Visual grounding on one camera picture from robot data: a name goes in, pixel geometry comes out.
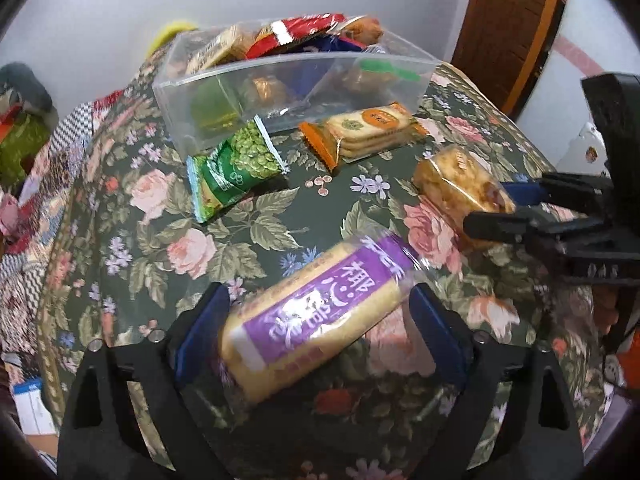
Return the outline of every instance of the golden wrapped candy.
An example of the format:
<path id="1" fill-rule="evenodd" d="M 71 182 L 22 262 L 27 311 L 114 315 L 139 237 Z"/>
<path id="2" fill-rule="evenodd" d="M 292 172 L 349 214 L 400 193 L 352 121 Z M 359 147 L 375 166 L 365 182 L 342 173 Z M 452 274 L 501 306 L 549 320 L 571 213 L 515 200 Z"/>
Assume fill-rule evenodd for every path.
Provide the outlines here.
<path id="1" fill-rule="evenodd" d="M 459 146 L 449 146 L 415 168 L 414 186 L 450 220 L 463 242 L 473 249 L 491 242 L 471 240 L 463 222 L 472 211 L 513 213 L 515 204 L 498 182 L 475 158 Z"/>

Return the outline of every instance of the snack package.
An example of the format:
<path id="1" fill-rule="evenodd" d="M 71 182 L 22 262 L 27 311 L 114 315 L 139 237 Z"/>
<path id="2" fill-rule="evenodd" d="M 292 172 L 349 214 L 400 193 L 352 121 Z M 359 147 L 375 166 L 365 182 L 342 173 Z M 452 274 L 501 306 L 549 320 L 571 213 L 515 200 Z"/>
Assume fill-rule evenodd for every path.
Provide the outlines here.
<path id="1" fill-rule="evenodd" d="M 344 75 L 343 84 L 351 92 L 380 92 L 401 79 L 417 82 L 420 76 L 410 70 L 397 68 L 386 60 L 363 59 Z"/>
<path id="2" fill-rule="evenodd" d="M 263 117 L 278 114 L 292 98 L 286 85 L 274 75 L 246 79 L 239 91 L 240 102 L 245 110 L 259 110 Z"/>
<path id="3" fill-rule="evenodd" d="M 449 218 L 461 240 L 473 249 L 487 248 L 493 243 L 472 240 L 465 235 L 463 221 L 469 213 L 513 213 L 516 209 L 500 182 L 459 146 L 448 146 L 419 162 L 413 182 L 418 191 Z"/>
<path id="4" fill-rule="evenodd" d="M 198 73 L 212 66 L 244 59 L 254 38 L 236 25 L 220 32 L 203 48 L 197 50 L 187 63 L 186 75 Z"/>
<path id="5" fill-rule="evenodd" d="M 384 34 L 380 22 L 372 16 L 357 16 L 346 22 L 339 23 L 330 31 L 365 45 L 372 45 L 380 40 Z"/>
<path id="6" fill-rule="evenodd" d="M 339 36 L 321 35 L 307 41 L 291 52 L 362 52 L 364 45 Z M 314 62 L 290 62 L 279 69 L 279 77 L 290 92 L 301 100 L 311 93 L 322 78 L 334 66 L 333 59 L 316 59 Z"/>
<path id="7" fill-rule="evenodd" d="M 424 280 L 413 250 L 372 226 L 232 310 L 218 354 L 244 398 L 261 402 L 340 353 Z"/>
<path id="8" fill-rule="evenodd" d="M 320 14 L 277 20 L 258 33 L 255 43 L 246 53 L 246 58 L 254 59 L 290 52 L 300 43 L 311 40 L 316 34 L 328 30 L 336 23 L 343 22 L 344 19 L 343 14 Z"/>
<path id="9" fill-rule="evenodd" d="M 255 116 L 209 155 L 188 157 L 196 220 L 206 222 L 241 200 L 252 187 L 286 171 L 260 117 Z"/>
<path id="10" fill-rule="evenodd" d="M 353 162 L 427 134 L 399 103 L 334 115 L 322 123 L 302 123 L 299 128 L 329 171 L 340 161 Z"/>

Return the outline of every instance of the patterned blanket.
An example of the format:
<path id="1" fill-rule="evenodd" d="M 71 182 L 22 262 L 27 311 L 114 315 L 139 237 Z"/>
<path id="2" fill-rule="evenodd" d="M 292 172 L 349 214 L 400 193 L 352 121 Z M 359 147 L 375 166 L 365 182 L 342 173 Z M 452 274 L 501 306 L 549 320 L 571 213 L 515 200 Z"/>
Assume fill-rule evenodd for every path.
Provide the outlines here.
<path id="1" fill-rule="evenodd" d="M 242 303 L 370 220 L 429 259 L 437 273 L 434 285 L 469 326 L 501 342 L 535 341 L 542 307 L 529 262 L 502 246 L 479 257 L 460 253 L 455 232 L 410 183 L 418 160 L 452 143 L 466 146 L 499 180 L 526 180 L 551 169 L 464 75 L 446 64 L 433 75 L 417 114 L 429 133 L 424 145 L 383 152 L 329 175 L 300 132 L 283 132 L 272 140 L 292 168 L 287 185 L 250 196 L 199 225 L 184 164 L 151 89 L 165 51 L 141 67 L 108 113 L 68 192 L 36 317 L 54 420 L 62 420 L 92 338 L 130 344 L 153 327 L 167 328 L 193 308 L 211 281 L 226 283 L 231 298 Z M 566 214 L 545 207 L 556 218 Z M 318 208 L 320 217 L 313 214 Z M 575 287 L 555 301 L 582 315 L 591 308 L 591 292 Z M 548 336 L 587 442 L 604 412 L 600 359 L 566 319 L 558 317 Z M 454 391 L 422 373 L 401 309 L 247 413 L 231 412 L 217 370 L 206 370 L 184 394 L 213 449 L 242 480 L 400 480 L 455 400 Z M 132 384 L 130 394 L 149 449 L 168 463 L 140 386 Z M 472 465 L 490 455 L 508 395 L 504 384 Z"/>
<path id="2" fill-rule="evenodd" d="M 121 93 L 82 104 L 61 121 L 20 194 L 21 210 L 30 212 L 28 225 L 0 260 L 0 340 L 19 375 L 15 381 L 40 375 L 34 319 L 53 240 L 86 147 Z"/>

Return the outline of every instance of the wooden door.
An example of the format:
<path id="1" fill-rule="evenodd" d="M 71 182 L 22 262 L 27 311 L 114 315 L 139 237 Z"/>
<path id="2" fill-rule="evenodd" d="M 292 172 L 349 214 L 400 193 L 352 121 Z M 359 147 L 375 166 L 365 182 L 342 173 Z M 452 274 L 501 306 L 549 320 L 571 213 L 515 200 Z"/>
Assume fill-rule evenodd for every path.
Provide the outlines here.
<path id="1" fill-rule="evenodd" d="M 549 33 L 556 34 L 558 2 L 469 0 L 451 62 L 507 114 L 523 96 Z"/>

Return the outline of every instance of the screw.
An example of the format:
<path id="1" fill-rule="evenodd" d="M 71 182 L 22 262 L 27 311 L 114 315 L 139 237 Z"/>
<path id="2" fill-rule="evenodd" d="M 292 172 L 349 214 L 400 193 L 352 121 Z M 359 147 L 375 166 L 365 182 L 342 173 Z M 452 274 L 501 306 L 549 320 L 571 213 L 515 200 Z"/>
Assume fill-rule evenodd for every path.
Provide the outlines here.
<path id="1" fill-rule="evenodd" d="M 146 336 L 147 339 L 149 339 L 149 341 L 151 341 L 152 343 L 159 343 L 162 341 L 162 339 L 164 339 L 164 330 L 162 330 L 161 328 L 155 328 L 153 329 L 148 336 Z"/>
<path id="2" fill-rule="evenodd" d="M 102 348 L 102 339 L 94 339 L 86 346 L 89 352 L 97 352 L 100 348 Z"/>
<path id="3" fill-rule="evenodd" d="M 491 341 L 491 335 L 484 330 L 478 330 L 477 332 L 474 332 L 474 341 L 483 345 Z"/>
<path id="4" fill-rule="evenodd" d="M 543 354 L 548 354 L 549 352 L 551 352 L 551 345 L 549 344 L 549 341 L 536 341 L 536 348 Z"/>

